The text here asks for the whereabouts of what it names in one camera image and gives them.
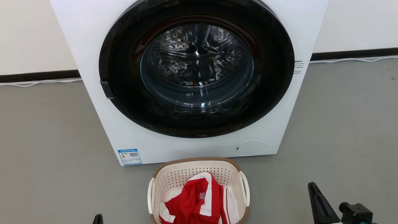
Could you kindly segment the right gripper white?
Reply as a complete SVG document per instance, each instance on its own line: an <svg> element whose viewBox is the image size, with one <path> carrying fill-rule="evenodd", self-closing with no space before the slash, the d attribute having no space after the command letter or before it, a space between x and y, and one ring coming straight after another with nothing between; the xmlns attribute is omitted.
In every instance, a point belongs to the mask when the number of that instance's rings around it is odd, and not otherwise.
<svg viewBox="0 0 398 224"><path fill-rule="evenodd" d="M374 224L373 213L361 203L341 203L339 205L339 211L342 212L340 220L316 183L308 183L308 192L315 224L337 224L340 222L343 224Z"/></svg>

